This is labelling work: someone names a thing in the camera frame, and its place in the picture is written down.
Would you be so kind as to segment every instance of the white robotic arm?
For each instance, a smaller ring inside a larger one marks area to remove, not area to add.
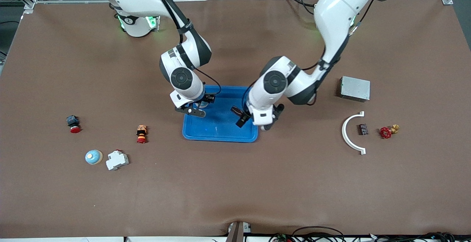
[[[348,43],[352,20],[367,2],[319,0],[314,9],[314,19],[325,42],[325,50],[313,73],[305,73],[287,57],[271,59],[249,91],[244,108],[237,112],[240,116],[237,125],[242,126],[247,119],[252,118],[254,125],[269,130],[283,111],[282,104],[278,107],[273,105],[282,95],[295,105],[309,105],[315,101],[317,89],[340,60],[340,54]]]
[[[205,112],[199,108],[214,102],[215,96],[205,93],[204,84],[193,70],[207,64],[212,52],[205,39],[196,32],[192,22],[185,17],[173,0],[109,1],[118,14],[125,14],[127,19],[134,22],[133,25],[139,26],[140,18],[156,16],[169,17],[175,22],[180,34],[180,43],[160,56],[159,67],[165,79],[175,89],[170,94],[175,110],[204,117]],[[193,109],[193,103],[197,103],[199,107]]]

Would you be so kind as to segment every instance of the blue dome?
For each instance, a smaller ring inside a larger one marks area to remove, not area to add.
[[[98,150],[91,150],[85,155],[85,161],[90,165],[95,165],[101,161],[103,154]]]

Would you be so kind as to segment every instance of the brown tabletop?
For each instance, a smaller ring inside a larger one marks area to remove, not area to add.
[[[178,5],[212,48],[202,69],[223,85],[247,86],[274,56],[300,67],[321,56],[313,17],[292,1]],[[282,99],[281,119],[248,144],[183,138],[158,68],[175,27],[132,38],[112,16],[106,4],[24,16],[0,78],[1,237],[220,235],[235,220],[254,232],[471,232],[471,53],[441,0],[375,2],[316,106]],[[371,100],[334,96],[342,76],[371,81]],[[340,132],[359,111],[348,132],[365,156]],[[399,133],[380,138],[392,124]],[[124,150],[131,164],[88,165],[92,149]]]

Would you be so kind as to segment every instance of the white curved handle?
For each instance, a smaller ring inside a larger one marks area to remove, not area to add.
[[[356,118],[356,117],[364,117],[365,116],[365,111],[360,111],[360,114],[358,115],[353,115],[351,117],[349,117],[348,119],[345,120],[345,122],[343,123],[342,125],[342,136],[343,136],[343,139],[345,140],[345,142],[350,145],[350,147],[352,147],[353,149],[357,150],[357,151],[360,151],[360,153],[362,155],[366,154],[366,149],[365,148],[362,148],[362,147],[359,147],[357,146],[356,144],[352,143],[352,141],[350,141],[350,139],[348,138],[348,135],[347,135],[347,124],[348,122],[352,119],[352,118]]]

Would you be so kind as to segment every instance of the gray rectangular box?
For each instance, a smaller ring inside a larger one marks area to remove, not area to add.
[[[353,101],[368,101],[370,100],[370,81],[343,76],[340,78],[339,96]]]

